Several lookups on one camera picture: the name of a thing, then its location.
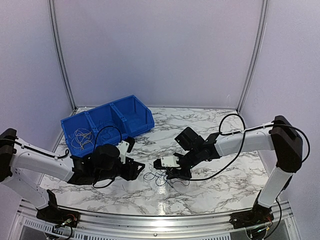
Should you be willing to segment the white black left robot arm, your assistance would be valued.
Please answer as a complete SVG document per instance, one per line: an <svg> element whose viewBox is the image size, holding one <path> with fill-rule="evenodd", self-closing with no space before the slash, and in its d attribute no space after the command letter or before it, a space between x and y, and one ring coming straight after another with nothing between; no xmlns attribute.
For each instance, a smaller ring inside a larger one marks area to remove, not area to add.
<svg viewBox="0 0 320 240"><path fill-rule="evenodd" d="M95 145L83 157L64 155L36 147L17 137L13 128L0 135L0 183L29 201L37 210L36 217L55 224L57 228L76 228L80 213L60 208L56 195L32 181L23 170L55 177L70 185L97 187L100 181L113 183L117 177L126 181L138 178L145 164L127 156L135 140L127 137L117 145Z"/></svg>

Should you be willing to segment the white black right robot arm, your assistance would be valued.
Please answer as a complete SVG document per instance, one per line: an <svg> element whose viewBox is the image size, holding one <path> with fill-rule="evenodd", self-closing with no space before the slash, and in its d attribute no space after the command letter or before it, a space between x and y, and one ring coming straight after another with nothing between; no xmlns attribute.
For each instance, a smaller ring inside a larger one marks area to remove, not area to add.
<svg viewBox="0 0 320 240"><path fill-rule="evenodd" d="M203 139L190 127L185 128L175 141L186 151L182 155L161 157L154 163L166 171L168 179L193 181L191 170L201 162L234 154L254 151L274 151L277 161L263 189L258 193L252 209L230 216L234 229L247 228L272 221L272 205L289 185L293 175L309 157L304 145L310 147L307 135L292 126L282 115L260 126L223 133L218 131Z"/></svg>

